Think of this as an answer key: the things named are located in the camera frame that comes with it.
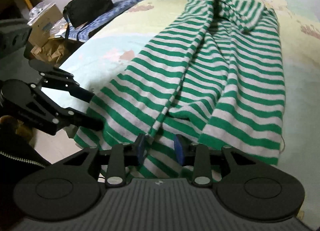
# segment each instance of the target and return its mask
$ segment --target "bed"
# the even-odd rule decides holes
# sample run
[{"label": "bed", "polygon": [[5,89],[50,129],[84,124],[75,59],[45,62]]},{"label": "bed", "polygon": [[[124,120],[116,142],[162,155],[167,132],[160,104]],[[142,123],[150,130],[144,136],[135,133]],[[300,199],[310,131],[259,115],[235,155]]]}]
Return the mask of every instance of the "bed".
[{"label": "bed", "polygon": [[[306,190],[304,222],[320,226],[320,23],[294,0],[260,0],[273,8],[280,23],[286,87],[284,151],[277,167],[298,178]],[[80,85],[97,93],[122,72],[144,45],[184,9],[187,0],[144,0],[115,18],[60,67]],[[62,107],[85,112],[88,104],[69,93],[43,89]]]}]

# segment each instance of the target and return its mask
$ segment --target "black metal bracket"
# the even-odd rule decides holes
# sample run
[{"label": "black metal bracket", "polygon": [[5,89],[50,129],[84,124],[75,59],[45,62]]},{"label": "black metal bracket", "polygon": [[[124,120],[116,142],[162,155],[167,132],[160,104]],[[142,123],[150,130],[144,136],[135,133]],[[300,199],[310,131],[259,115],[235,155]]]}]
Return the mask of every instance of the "black metal bracket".
[{"label": "black metal bracket", "polygon": [[28,85],[20,80],[7,80],[4,83],[0,105],[6,114],[51,135],[70,124],[95,131],[102,130],[104,126],[100,119],[87,116],[71,107],[60,107],[36,84]]},{"label": "black metal bracket", "polygon": [[87,103],[93,98],[94,93],[83,89],[73,79],[73,74],[56,68],[38,59],[29,61],[29,66],[37,70],[43,77],[39,87],[68,91],[70,95]]},{"label": "black metal bracket", "polygon": [[[20,181],[14,190],[18,207],[35,219],[61,221],[94,206],[107,189],[127,184],[125,167],[143,164],[146,137],[117,144],[111,150],[85,148]],[[105,186],[97,182],[101,165],[108,165]]]},{"label": "black metal bracket", "polygon": [[[199,143],[174,139],[180,165],[193,166],[191,184],[212,188],[221,204],[234,214],[258,221],[296,216],[304,200],[302,184],[291,175],[232,146],[221,151]],[[219,165],[222,180],[212,181],[211,165]]]}]

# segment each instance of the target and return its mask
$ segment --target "striped fabric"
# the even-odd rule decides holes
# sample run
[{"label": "striped fabric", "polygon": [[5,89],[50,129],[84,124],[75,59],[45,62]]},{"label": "striped fabric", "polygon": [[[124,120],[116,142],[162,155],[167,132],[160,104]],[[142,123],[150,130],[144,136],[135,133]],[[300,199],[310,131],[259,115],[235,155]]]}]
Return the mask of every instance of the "striped fabric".
[{"label": "striped fabric", "polygon": [[[278,22],[257,1],[188,0],[184,12],[143,48],[91,101],[104,130],[79,129],[82,147],[110,149],[150,136],[134,177],[181,171],[175,134],[214,149],[234,146],[277,164],[285,89]],[[214,170],[212,176],[219,180]]]}]

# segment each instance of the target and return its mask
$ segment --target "black bag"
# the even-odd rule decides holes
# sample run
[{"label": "black bag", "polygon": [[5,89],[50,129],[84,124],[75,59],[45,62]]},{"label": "black bag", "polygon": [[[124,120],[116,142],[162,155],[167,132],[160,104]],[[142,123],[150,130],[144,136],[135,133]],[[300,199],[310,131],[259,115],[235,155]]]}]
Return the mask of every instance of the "black bag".
[{"label": "black bag", "polygon": [[[112,0],[72,0],[64,10],[63,16],[77,28],[84,23],[91,23],[100,15],[113,8]],[[69,37],[69,26],[66,31],[66,39]]]}]

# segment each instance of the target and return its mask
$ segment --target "circular pad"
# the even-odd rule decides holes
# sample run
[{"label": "circular pad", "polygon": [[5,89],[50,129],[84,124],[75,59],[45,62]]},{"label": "circular pad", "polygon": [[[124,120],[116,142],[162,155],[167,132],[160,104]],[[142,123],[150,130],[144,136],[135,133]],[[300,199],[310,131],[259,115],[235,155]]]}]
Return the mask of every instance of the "circular pad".
[{"label": "circular pad", "polygon": [[73,184],[63,178],[50,178],[40,182],[36,192],[44,199],[58,199],[68,196],[73,189]]},{"label": "circular pad", "polygon": [[100,198],[100,188],[81,167],[53,165],[21,180],[13,198],[34,219],[61,221],[79,216],[94,206]]},{"label": "circular pad", "polygon": [[253,178],[244,184],[245,191],[256,198],[268,199],[278,196],[281,185],[270,178]]},{"label": "circular pad", "polygon": [[254,221],[295,216],[304,188],[294,177],[266,164],[235,166],[218,184],[217,195],[230,211]]},{"label": "circular pad", "polygon": [[25,105],[32,101],[31,91],[29,86],[17,79],[10,79],[5,82],[1,88],[3,98],[14,100],[18,105]]}]

